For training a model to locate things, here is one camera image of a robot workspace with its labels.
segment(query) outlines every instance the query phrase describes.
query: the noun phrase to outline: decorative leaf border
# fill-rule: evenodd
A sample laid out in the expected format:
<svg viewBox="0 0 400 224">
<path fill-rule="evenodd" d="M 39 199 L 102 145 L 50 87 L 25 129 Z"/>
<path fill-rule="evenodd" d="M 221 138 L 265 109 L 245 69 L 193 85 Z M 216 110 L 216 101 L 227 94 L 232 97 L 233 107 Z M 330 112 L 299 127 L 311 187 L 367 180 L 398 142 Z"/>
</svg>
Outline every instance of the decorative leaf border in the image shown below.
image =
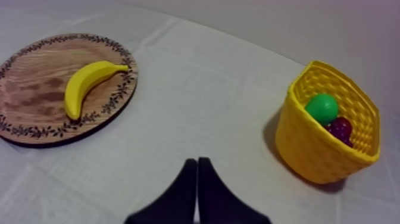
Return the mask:
<svg viewBox="0 0 400 224">
<path fill-rule="evenodd" d="M 14 126 L 11 123 L 7 122 L 7 117 L 3 114 L 0 114 L 0 131 L 6 131 L 9 132 L 11 135 L 16 135 L 16 136 L 29 136 L 31 138 L 43 138 L 43 137 L 60 137 L 62 138 L 64 136 L 64 133 L 67 133 L 69 131 L 77 130 L 78 128 L 82 127 L 85 124 L 95 122 L 98 117 L 101 116 L 101 114 L 111 114 L 113 110 L 117 108 L 117 104 L 124 99 L 124 97 L 127 97 L 128 95 L 128 88 L 127 84 L 130 84 L 135 78 L 132 76 L 132 74 L 137 74 L 132 70 L 131 63 L 134 63 L 132 60 L 132 55 L 131 53 L 124 49 L 124 47 L 105 37 L 97 36 L 97 35 L 90 35 L 90 34 L 71 34 L 71 35 L 61 35 L 61 36 L 56 36 L 54 38 L 49 38 L 49 39 L 44 39 L 39 42 L 36 42 L 30 46 L 27 46 L 20 50 L 18 53 L 14 54 L 11 56 L 6 62 L 3 63 L 1 69 L 0 69 L 0 80 L 4 78 L 5 73 L 12 67 L 13 63 L 16 61 L 16 59 L 20 56 L 26 55 L 32 51 L 36 51 L 38 49 L 41 49 L 45 45 L 52 45 L 53 43 L 61 43 L 65 41 L 72 41 L 75 39 L 83 39 L 86 41 L 90 42 L 95 42 L 95 43 L 104 43 L 105 46 L 110 47 L 114 52 L 117 52 L 120 54 L 120 56 L 123 57 L 121 64 L 129 66 L 129 71 L 127 73 L 121 73 L 120 76 L 123 79 L 123 83 L 121 85 L 118 85 L 118 89 L 116 92 L 112 93 L 108 102 L 104 104 L 101 108 L 100 113 L 93 111 L 91 113 L 86 113 L 78 121 L 70 120 L 68 123 L 64 122 L 63 125 L 53 127 L 53 126 L 48 126 L 48 127 L 23 127 L 22 125 L 19 126 Z"/>
</svg>

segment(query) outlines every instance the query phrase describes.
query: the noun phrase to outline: green ball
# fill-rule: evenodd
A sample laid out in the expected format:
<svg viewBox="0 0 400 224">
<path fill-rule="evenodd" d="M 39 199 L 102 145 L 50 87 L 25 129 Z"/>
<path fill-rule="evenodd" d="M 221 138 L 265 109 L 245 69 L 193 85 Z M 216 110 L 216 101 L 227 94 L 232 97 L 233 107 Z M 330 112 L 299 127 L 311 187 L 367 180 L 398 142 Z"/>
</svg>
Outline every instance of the green ball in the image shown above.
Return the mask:
<svg viewBox="0 0 400 224">
<path fill-rule="evenodd" d="M 329 94 L 314 96 L 305 106 L 305 110 L 323 126 L 328 125 L 339 114 L 338 102 Z"/>
</svg>

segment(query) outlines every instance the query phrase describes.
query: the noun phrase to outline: round wooden tray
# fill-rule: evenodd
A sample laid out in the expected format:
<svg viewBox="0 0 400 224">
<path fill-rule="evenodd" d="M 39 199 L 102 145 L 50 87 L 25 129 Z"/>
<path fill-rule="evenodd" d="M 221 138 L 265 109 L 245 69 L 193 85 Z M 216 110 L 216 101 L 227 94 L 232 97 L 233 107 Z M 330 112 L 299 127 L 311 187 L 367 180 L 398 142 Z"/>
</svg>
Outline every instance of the round wooden tray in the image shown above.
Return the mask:
<svg viewBox="0 0 400 224">
<path fill-rule="evenodd" d="M 82 116 L 70 120 L 64 91 L 71 76 L 95 61 L 130 67 L 93 88 Z M 71 142 L 115 117 L 129 102 L 138 78 L 130 52 L 111 39 L 83 33 L 35 42 L 0 66 L 0 136 L 27 145 Z"/>
</svg>

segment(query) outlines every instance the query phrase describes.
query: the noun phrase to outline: banana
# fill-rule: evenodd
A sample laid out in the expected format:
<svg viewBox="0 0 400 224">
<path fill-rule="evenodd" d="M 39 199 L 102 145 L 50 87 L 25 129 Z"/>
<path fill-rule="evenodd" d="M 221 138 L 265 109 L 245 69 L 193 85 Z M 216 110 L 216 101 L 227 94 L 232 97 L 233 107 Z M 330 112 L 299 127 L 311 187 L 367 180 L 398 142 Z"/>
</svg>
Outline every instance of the banana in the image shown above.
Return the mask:
<svg viewBox="0 0 400 224">
<path fill-rule="evenodd" d="M 65 89 L 65 113 L 72 120 L 78 120 L 86 94 L 96 85 L 111 78 L 115 72 L 128 71 L 128 69 L 128 66 L 116 65 L 108 61 L 97 61 L 79 69 L 72 75 Z"/>
</svg>

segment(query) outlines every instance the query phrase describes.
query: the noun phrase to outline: yellow basket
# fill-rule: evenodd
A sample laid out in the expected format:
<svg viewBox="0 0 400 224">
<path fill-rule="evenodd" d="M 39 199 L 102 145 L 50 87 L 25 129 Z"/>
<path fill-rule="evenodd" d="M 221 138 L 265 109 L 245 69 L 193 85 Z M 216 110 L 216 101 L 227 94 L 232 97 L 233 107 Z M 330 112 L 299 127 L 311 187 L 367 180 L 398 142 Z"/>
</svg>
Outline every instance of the yellow basket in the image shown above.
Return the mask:
<svg viewBox="0 0 400 224">
<path fill-rule="evenodd" d="M 305 110 L 315 95 L 333 95 L 339 116 L 353 125 L 350 148 L 331 135 Z M 312 61 L 290 85 L 280 112 L 276 146 L 282 159 L 315 183 L 335 182 L 379 159 L 379 111 L 369 97 L 332 66 Z"/>
</svg>

